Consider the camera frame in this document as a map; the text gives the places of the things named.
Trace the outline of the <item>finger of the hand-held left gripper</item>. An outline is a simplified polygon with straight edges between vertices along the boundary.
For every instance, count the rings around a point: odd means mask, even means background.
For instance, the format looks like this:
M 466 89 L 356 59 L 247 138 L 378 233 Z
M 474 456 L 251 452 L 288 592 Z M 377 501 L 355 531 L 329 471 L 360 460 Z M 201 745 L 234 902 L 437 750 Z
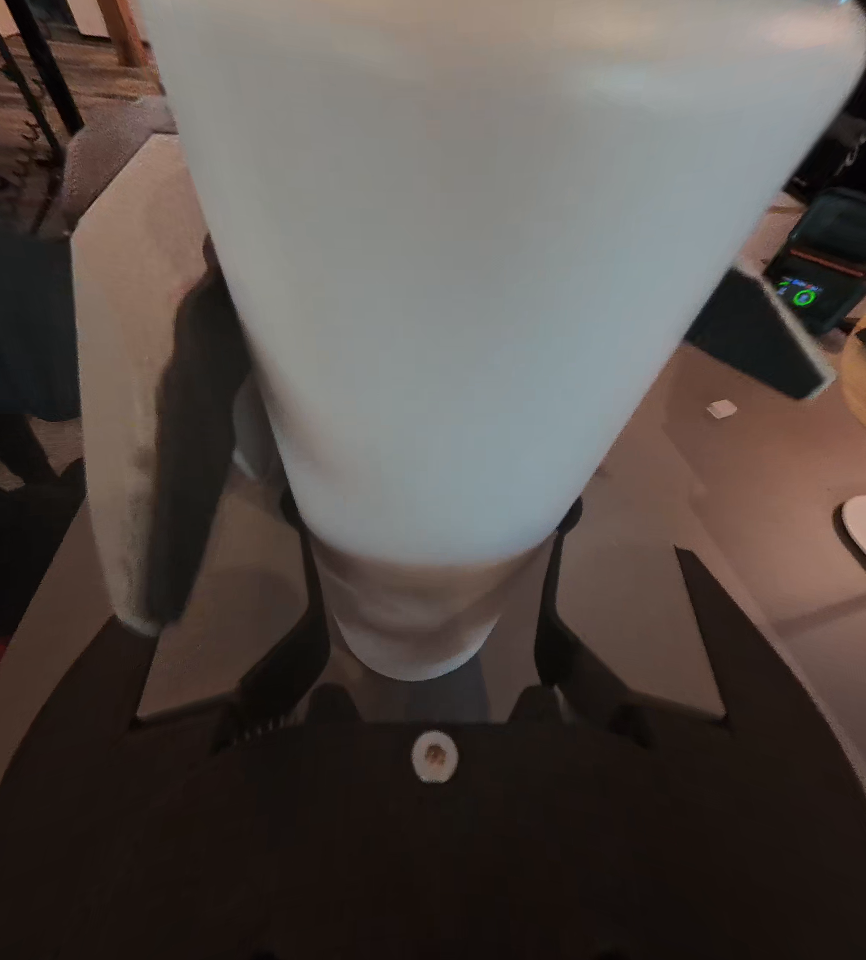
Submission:
M 143 144 L 70 250 L 94 539 L 116 618 L 155 637 L 196 581 L 248 368 L 176 135 Z
M 837 372 L 766 279 L 732 266 L 686 331 L 684 341 L 790 400 L 819 396 Z

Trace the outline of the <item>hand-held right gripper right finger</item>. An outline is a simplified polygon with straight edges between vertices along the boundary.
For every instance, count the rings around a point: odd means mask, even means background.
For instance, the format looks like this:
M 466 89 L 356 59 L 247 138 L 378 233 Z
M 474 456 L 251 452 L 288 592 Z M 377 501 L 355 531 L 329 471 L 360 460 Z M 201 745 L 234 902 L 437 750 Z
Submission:
M 536 672 L 575 716 L 726 717 L 674 538 L 630 502 L 574 502 L 552 540 L 540 597 Z

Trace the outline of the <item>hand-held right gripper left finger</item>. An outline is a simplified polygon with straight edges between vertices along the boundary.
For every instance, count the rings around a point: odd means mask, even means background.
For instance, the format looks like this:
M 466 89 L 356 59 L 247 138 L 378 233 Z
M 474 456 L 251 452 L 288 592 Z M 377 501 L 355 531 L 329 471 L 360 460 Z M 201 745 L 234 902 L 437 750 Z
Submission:
M 287 724 L 330 656 L 328 616 L 287 490 L 229 474 L 185 611 L 157 642 L 136 724 L 219 714 Z

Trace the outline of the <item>white bottle with black cap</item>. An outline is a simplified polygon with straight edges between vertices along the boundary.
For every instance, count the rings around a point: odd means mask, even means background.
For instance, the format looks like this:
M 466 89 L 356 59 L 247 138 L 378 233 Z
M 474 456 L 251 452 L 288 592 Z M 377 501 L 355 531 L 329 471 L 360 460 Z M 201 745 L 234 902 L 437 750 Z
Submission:
M 866 64 L 856 2 L 143 2 L 346 644 L 462 666 Z

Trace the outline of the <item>person's dark clothing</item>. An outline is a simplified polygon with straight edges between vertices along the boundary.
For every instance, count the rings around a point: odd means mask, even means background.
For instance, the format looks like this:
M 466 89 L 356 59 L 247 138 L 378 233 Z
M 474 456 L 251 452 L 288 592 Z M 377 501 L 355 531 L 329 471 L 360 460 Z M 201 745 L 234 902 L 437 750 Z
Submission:
M 0 227 L 0 415 L 80 417 L 69 238 Z

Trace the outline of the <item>black power station with display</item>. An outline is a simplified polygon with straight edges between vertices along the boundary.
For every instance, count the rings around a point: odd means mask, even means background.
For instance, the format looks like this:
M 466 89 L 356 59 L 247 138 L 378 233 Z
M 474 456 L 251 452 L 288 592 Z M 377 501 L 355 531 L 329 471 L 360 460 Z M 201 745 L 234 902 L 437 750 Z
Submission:
M 811 335 L 840 327 L 866 298 L 866 194 L 817 196 L 764 275 Z

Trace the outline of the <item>black metal stand legs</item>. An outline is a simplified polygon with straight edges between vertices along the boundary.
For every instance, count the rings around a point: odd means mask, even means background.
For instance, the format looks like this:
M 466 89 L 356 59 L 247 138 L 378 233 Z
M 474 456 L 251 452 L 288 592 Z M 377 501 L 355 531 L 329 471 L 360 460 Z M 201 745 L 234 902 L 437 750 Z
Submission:
M 3 2 L 15 34 L 19 36 L 26 55 L 30 60 L 37 77 L 41 81 L 48 99 L 51 101 L 56 115 L 64 127 L 67 135 L 72 137 L 83 128 L 83 119 L 75 103 L 72 92 L 55 59 L 52 49 L 47 42 L 40 21 L 28 1 Z M 19 89 L 33 119 L 55 152 L 59 150 L 55 133 L 46 119 L 43 108 L 35 100 L 25 74 L 16 61 L 16 57 L 7 44 L 7 39 L 0 29 L 0 57 L 7 68 L 7 76 L 12 79 Z

